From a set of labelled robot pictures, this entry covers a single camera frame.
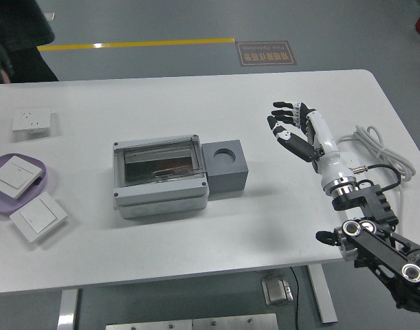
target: gray square block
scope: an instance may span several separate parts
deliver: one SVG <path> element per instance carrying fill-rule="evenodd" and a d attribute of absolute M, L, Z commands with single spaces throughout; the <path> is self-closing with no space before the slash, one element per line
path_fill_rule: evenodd
<path fill-rule="evenodd" d="M 210 194 L 245 189 L 248 166 L 240 140 L 202 144 Z"/>

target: white light switch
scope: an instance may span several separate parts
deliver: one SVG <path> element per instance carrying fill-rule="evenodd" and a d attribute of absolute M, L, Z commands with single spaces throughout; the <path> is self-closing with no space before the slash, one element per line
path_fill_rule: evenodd
<path fill-rule="evenodd" d="M 42 172 L 40 167 L 12 156 L 0 168 L 0 192 L 17 199 Z"/>
<path fill-rule="evenodd" d="M 14 224 L 31 243 L 55 228 L 66 217 L 66 212 L 47 192 L 10 215 Z"/>
<path fill-rule="evenodd" d="M 19 189 L 31 176 L 33 176 L 31 172 L 12 162 L 8 162 L 0 168 L 0 181 L 14 189 Z"/>
<path fill-rule="evenodd" d="M 46 206 L 41 199 L 34 203 L 28 203 L 20 211 L 20 215 L 29 223 L 36 233 L 41 232 L 56 218 L 55 214 Z"/>

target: white table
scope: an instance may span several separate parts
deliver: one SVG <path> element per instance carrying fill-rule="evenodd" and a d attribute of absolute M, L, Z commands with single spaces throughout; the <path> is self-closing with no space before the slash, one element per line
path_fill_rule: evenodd
<path fill-rule="evenodd" d="M 420 244 L 420 152 L 367 71 L 0 85 L 0 156 L 43 161 L 45 191 L 69 214 L 37 244 L 0 214 L 0 294 L 341 259 L 315 240 L 343 221 L 320 176 L 267 125 L 278 100 L 321 110 L 336 137 L 373 124 L 414 163 L 401 233 Z M 49 135 L 11 131 L 24 107 L 51 108 Z M 250 170 L 245 190 L 213 196 L 202 211 L 121 219 L 112 206 L 112 144 L 184 134 L 202 143 L 240 139 Z M 395 207 L 395 194 L 388 198 Z"/>

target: purple plate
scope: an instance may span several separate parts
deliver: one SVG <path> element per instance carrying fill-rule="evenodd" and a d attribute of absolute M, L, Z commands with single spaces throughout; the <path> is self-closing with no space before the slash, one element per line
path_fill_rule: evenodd
<path fill-rule="evenodd" d="M 12 156 L 17 156 L 22 160 L 26 160 L 27 162 L 40 167 L 42 169 L 42 173 L 40 174 L 41 181 L 39 184 L 32 184 L 29 186 L 22 195 L 19 196 L 18 199 L 11 198 L 8 195 L 5 195 L 3 192 L 0 192 L 0 213 L 5 213 L 7 215 L 12 214 L 13 212 L 17 211 L 19 208 L 24 206 L 27 202 L 32 200 L 33 198 L 37 197 L 40 191 L 42 190 L 43 186 L 45 185 L 46 179 L 46 166 L 40 160 L 21 155 L 20 153 L 8 153 L 7 155 L 3 155 L 0 157 L 0 168 L 11 159 Z"/>

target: robotic hand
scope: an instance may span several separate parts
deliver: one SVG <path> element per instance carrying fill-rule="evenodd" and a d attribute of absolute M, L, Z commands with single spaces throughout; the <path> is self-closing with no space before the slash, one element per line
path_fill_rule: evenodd
<path fill-rule="evenodd" d="M 322 177 L 323 191 L 333 198 L 335 210 L 359 207 L 364 214 L 362 219 L 345 221 L 333 232 L 317 232 L 317 240 L 340 246 L 344 259 L 354 260 L 355 267 L 370 269 L 391 292 L 397 308 L 420 313 L 420 245 L 395 233 L 399 221 L 384 195 L 386 190 L 400 184 L 399 171 L 385 165 L 346 167 L 319 111 L 304 103 L 275 102 L 274 106 L 279 110 L 273 111 L 267 121 L 277 141 L 299 158 L 313 163 Z M 307 141 L 278 122 L 301 129 Z M 394 171 L 398 182 L 381 188 L 370 181 L 371 186 L 360 188 L 368 180 L 357 182 L 355 175 L 380 166 Z"/>

